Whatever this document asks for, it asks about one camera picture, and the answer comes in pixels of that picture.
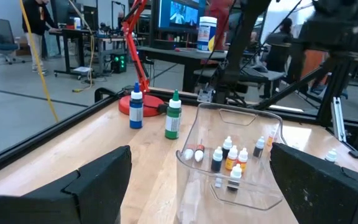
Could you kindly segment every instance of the bottle cap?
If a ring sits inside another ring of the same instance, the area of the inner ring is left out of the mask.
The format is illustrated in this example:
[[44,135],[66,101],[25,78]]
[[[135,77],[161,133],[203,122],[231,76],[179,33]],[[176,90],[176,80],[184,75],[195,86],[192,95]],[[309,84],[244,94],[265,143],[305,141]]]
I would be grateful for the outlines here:
[[256,142],[256,147],[258,149],[263,149],[265,147],[265,138],[263,136]]
[[337,158],[336,150],[333,149],[327,153],[326,160],[329,162],[335,162]]
[[171,108],[180,108],[181,100],[179,100],[179,93],[178,90],[175,90],[173,93],[173,98],[169,100],[169,107]]
[[231,178],[236,178],[236,179],[240,179],[241,178],[241,173],[242,173],[242,169],[241,169],[241,165],[237,164],[235,167],[233,167],[233,169],[230,172],[230,177]]
[[229,154],[227,155],[230,159],[236,159],[239,151],[237,150],[237,146],[231,147]]
[[222,147],[218,146],[215,151],[214,151],[214,155],[213,155],[213,159],[215,161],[222,161],[223,159],[223,151],[222,151]]
[[244,148],[242,148],[242,151],[239,154],[239,161],[247,162],[247,160],[248,160],[248,152],[247,152],[247,148],[244,147]]
[[142,92],[139,91],[139,83],[135,82],[134,91],[131,92],[131,99],[139,100],[142,99]]
[[193,157],[194,151],[192,149],[186,149],[185,152],[185,160],[189,160]]
[[231,137],[228,136],[223,143],[223,148],[225,149],[230,149],[231,147],[233,147],[232,141],[231,141]]
[[194,153],[194,158],[196,159],[197,162],[201,161],[204,158],[204,151],[202,150],[197,150]]

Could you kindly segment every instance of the green dropper bottle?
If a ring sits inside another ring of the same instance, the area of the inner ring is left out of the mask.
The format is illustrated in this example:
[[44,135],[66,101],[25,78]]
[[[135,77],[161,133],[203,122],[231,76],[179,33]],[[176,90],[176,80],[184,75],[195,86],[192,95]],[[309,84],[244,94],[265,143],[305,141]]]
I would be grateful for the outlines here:
[[169,101],[167,109],[167,121],[165,122],[165,137],[168,139],[179,138],[181,120],[181,101],[178,90],[175,90],[173,98]]

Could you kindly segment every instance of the blue dropper bottle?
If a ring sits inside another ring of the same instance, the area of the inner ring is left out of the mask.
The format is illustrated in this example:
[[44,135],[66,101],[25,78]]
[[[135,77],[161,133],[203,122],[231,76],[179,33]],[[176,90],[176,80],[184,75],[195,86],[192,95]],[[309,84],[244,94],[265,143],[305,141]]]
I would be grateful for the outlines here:
[[139,129],[143,127],[143,96],[139,90],[139,83],[135,83],[129,102],[129,127]]

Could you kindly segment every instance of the clear plastic bin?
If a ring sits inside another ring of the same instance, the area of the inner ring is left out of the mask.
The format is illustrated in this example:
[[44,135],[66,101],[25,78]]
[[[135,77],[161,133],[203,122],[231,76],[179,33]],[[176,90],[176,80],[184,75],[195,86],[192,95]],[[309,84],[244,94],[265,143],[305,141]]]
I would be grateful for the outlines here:
[[[200,104],[182,152],[177,151],[177,215],[176,222],[195,223],[279,223],[284,219],[288,205],[278,188],[269,166],[271,147],[265,144],[262,157],[252,155],[257,140],[265,141],[276,130],[281,137],[283,121],[279,116],[263,111],[249,110],[212,103]],[[222,161],[221,172],[211,172],[214,150],[230,136],[239,152],[248,150],[246,171],[239,186],[229,184],[230,171]],[[184,151],[198,144],[205,146],[204,158],[196,162],[194,156],[186,161]],[[227,189],[237,187],[236,192]]]

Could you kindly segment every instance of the computer screen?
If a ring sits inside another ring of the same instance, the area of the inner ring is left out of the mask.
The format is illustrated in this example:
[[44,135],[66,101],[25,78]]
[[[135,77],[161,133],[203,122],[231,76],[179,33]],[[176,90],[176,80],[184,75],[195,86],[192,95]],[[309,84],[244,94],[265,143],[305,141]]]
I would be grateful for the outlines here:
[[205,5],[205,0],[158,0],[158,28],[197,32]]

